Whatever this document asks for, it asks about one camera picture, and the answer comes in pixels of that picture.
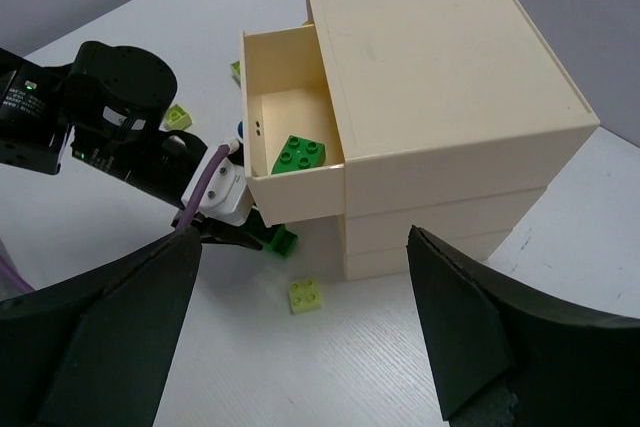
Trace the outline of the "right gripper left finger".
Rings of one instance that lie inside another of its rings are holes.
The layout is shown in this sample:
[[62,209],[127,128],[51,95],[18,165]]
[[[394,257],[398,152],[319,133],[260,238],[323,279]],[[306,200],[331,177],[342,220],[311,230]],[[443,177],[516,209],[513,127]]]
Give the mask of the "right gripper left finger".
[[202,246],[176,230],[1,303],[4,426],[151,426]]

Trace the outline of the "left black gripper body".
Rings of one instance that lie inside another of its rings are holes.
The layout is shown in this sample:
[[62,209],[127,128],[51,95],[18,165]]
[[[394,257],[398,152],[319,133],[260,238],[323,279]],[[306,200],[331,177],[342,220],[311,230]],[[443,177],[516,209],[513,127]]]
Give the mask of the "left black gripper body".
[[[185,218],[182,194],[194,178],[207,151],[196,135],[184,131],[157,131],[143,140],[118,146],[114,151],[114,176],[125,183],[179,209],[172,221]],[[194,215],[190,224],[204,244],[235,245],[260,251],[262,245],[239,227]]]

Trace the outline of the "pale lime square lego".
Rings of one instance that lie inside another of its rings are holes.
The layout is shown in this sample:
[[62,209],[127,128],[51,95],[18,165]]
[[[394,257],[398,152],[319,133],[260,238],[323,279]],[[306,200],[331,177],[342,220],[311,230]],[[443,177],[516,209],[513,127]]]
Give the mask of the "pale lime square lego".
[[293,315],[319,310],[323,306],[320,285],[314,277],[291,282],[288,295]]

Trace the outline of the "dark green long lego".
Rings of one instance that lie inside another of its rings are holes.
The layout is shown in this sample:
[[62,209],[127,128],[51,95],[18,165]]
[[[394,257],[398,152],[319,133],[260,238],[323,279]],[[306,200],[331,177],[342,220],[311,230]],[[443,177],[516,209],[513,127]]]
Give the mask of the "dark green long lego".
[[293,252],[298,236],[289,231],[284,224],[267,227],[260,212],[252,208],[242,229],[256,239],[264,249],[282,258],[288,258]]

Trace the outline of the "dark green square lego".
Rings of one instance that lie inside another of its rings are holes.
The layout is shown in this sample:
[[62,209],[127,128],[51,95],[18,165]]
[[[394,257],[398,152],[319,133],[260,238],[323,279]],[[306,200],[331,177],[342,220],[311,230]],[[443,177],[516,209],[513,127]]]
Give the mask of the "dark green square lego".
[[323,143],[290,135],[276,158],[271,174],[321,167],[325,158],[326,149]]

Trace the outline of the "cream drawer cabinet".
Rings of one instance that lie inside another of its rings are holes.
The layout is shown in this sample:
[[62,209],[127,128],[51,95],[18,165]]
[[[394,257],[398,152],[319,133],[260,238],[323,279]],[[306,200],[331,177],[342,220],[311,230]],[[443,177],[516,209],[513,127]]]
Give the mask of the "cream drawer cabinet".
[[349,280],[421,226],[488,258],[599,120],[518,0],[307,0],[344,155]]

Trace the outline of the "blue knob drawer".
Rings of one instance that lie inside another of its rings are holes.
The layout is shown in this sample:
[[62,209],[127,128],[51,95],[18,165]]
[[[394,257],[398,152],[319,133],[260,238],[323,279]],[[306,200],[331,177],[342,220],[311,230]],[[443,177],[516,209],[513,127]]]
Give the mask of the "blue knob drawer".
[[241,36],[245,177],[266,224],[341,215],[344,155],[311,25]]

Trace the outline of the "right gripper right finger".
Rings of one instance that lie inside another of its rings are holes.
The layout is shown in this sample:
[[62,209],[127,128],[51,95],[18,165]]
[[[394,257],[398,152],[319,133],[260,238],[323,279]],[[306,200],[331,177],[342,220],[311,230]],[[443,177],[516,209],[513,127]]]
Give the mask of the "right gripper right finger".
[[452,426],[635,426],[639,322],[534,289],[420,227],[410,277]]

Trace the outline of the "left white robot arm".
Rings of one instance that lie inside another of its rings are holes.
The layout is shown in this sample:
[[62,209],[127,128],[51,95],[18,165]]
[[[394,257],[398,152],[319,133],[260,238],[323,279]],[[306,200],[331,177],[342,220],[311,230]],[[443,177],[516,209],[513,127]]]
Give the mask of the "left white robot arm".
[[43,67],[1,52],[1,161],[49,175],[65,148],[79,161],[178,209],[206,144],[164,131],[171,68],[134,46],[86,41],[73,62]]

